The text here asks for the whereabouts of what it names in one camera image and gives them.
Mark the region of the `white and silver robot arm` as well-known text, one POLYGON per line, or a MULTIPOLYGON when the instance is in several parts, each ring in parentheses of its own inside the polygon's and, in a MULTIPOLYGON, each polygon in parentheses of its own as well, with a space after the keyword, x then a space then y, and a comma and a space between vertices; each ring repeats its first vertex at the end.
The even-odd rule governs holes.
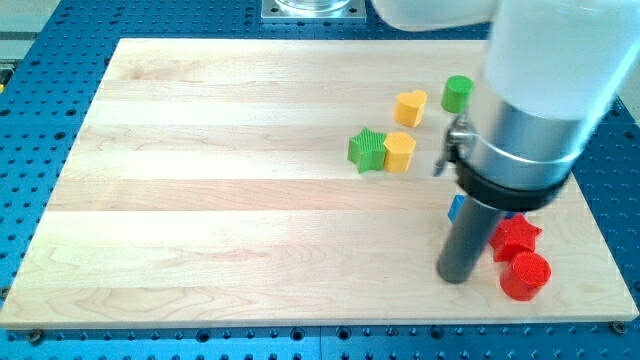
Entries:
POLYGON ((550 203, 639 56, 636 1, 377 0, 390 26, 430 31, 490 22, 454 151, 460 187, 507 211, 550 203))

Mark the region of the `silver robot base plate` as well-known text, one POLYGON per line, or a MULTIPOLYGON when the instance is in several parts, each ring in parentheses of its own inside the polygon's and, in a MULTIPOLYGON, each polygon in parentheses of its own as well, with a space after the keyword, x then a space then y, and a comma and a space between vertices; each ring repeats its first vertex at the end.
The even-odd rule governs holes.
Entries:
POLYGON ((357 19, 367 17, 364 0, 262 0, 261 18, 269 21, 357 19))

